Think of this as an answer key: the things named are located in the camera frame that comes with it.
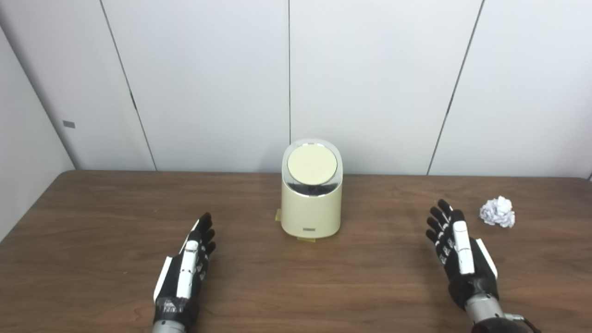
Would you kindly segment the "white and black left hand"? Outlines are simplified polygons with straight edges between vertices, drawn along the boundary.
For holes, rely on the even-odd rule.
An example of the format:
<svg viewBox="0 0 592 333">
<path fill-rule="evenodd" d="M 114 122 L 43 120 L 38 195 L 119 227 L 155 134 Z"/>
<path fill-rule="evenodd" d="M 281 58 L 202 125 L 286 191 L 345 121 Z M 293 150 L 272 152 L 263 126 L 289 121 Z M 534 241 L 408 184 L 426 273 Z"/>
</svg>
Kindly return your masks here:
<svg viewBox="0 0 592 333">
<path fill-rule="evenodd" d="M 178 254 L 166 257 L 154 289 L 153 333 L 188 333 L 199 317 L 199 295 L 216 248 L 209 212 L 192 226 Z"/>
</svg>

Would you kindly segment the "white and black right hand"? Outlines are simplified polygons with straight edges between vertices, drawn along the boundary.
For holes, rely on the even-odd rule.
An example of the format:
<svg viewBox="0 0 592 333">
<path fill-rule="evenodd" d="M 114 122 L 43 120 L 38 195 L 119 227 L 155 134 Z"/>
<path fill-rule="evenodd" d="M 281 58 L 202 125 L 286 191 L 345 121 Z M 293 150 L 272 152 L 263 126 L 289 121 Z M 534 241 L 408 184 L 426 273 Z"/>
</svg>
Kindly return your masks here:
<svg viewBox="0 0 592 333">
<path fill-rule="evenodd" d="M 425 232 L 448 278 L 448 291 L 460 308 L 477 295 L 499 300 L 495 265 L 484 244 L 469 236 L 463 211 L 455 210 L 443 199 L 431 207 Z"/>
</svg>

